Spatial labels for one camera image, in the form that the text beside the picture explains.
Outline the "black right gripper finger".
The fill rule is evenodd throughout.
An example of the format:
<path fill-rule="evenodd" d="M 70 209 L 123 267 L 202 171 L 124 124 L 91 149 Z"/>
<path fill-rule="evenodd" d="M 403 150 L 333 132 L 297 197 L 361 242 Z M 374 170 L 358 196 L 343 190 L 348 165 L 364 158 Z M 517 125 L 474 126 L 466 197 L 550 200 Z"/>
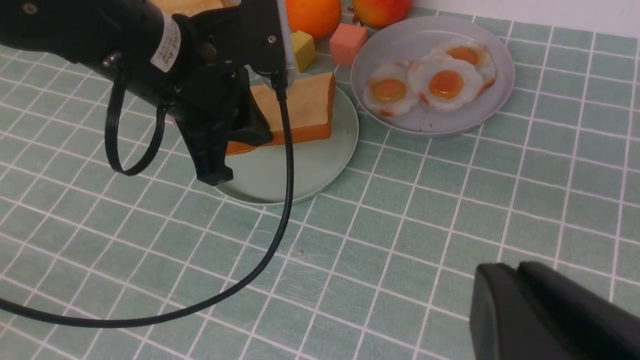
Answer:
<path fill-rule="evenodd" d="M 477 360 L 637 360 L 640 321 L 536 261 L 475 270 L 470 334 Z"/>

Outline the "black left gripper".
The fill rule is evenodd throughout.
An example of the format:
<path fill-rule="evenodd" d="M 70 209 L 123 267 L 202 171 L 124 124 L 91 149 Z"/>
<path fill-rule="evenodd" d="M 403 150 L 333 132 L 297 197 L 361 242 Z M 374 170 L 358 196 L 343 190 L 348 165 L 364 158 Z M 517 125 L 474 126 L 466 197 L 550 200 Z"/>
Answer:
<path fill-rule="evenodd" d="M 240 0 L 238 6 L 194 16 L 172 14 L 194 33 L 206 63 L 194 75 L 195 94 L 229 121 L 176 121 L 199 182 L 216 187 L 233 180 L 226 166 L 230 143 L 252 148 L 274 139 L 250 87 L 266 84 L 285 95 L 296 76 L 290 25 L 283 0 Z"/>

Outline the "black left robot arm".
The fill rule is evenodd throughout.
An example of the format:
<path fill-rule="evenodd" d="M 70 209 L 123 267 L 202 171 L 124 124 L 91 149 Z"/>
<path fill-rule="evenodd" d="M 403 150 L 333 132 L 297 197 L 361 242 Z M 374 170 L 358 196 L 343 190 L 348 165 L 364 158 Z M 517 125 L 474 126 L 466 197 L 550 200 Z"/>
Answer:
<path fill-rule="evenodd" d="M 151 164 L 170 116 L 197 179 L 210 186 L 230 182 L 231 150 L 275 139 L 250 91 L 248 70 L 278 93 L 297 72 L 282 0 L 244 0 L 192 16 L 168 14 L 151 0 L 3 0 L 0 14 L 3 46 L 57 55 L 113 82 L 105 152 L 111 168 L 126 176 Z M 126 92 L 157 110 L 150 145 L 128 169 L 118 151 Z"/>

